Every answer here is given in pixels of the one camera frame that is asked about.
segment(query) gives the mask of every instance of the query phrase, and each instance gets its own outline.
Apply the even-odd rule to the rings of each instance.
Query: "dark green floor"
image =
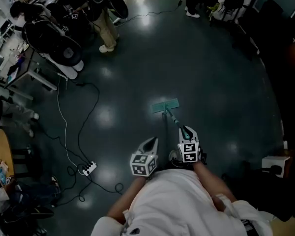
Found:
[[[130,15],[175,9],[178,0],[127,0]],[[243,160],[253,167],[282,146],[280,114],[267,74],[259,59],[249,61],[240,50],[232,49],[232,38],[222,27],[209,26],[201,11],[200,19],[185,16],[184,3],[175,12],[135,19],[121,26],[116,50],[99,53],[102,44],[92,38],[85,44],[85,68],[77,81],[95,83],[101,91],[99,103],[81,133],[81,147],[98,164],[93,179],[109,190],[122,182],[129,186],[132,175],[129,158],[145,139],[158,136],[159,159],[164,164],[170,150],[177,148],[178,131],[169,122],[168,134],[161,114],[150,106],[178,98],[174,109],[182,124],[198,132],[207,153],[208,168],[219,176],[240,176]],[[58,77],[50,75],[58,83]],[[58,112],[57,92],[49,92],[38,82],[26,84],[35,100],[32,107],[40,123],[53,137],[64,138],[64,122]],[[78,152],[77,134],[92,108],[97,92],[93,87],[78,88],[62,80],[60,106],[68,121],[68,147]],[[55,174],[62,188],[74,178],[68,176],[65,150],[39,129],[32,141],[41,151],[44,175]],[[69,154],[75,163],[81,161]],[[64,193],[70,200],[88,183],[77,176],[77,184]],[[95,185],[87,188],[85,202],[78,199],[54,209],[55,216],[41,221],[53,236],[88,236],[97,219],[106,214],[118,194],[108,194]]]

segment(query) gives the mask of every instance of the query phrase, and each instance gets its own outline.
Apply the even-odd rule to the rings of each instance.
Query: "black and white marker cube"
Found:
[[[184,163],[193,163],[198,161],[199,142],[178,144],[178,148]]]
[[[156,169],[157,155],[132,154],[130,168],[135,176],[148,177]]]

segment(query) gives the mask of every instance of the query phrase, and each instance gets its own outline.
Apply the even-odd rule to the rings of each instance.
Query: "power strip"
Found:
[[[88,176],[89,174],[91,174],[93,170],[96,169],[96,167],[97,167],[96,163],[94,163],[93,161],[90,162],[85,168],[83,168],[84,175]]]

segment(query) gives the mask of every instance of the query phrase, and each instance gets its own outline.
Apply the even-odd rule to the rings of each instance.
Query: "mop handle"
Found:
[[[169,113],[169,115],[171,116],[171,118],[173,119],[173,121],[177,125],[177,127],[178,128],[181,128],[182,134],[185,137],[185,139],[186,140],[189,140],[190,139],[190,136],[187,134],[187,132],[185,131],[185,129],[180,126],[179,120],[177,120],[177,118],[173,115],[173,113],[165,106],[165,114],[166,113]]]

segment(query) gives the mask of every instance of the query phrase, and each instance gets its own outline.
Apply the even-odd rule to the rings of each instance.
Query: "teal mop pad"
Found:
[[[167,109],[178,108],[179,107],[178,99],[173,99],[173,100],[168,100],[168,101],[163,101],[161,103],[153,104],[152,113],[165,111],[165,107]]]

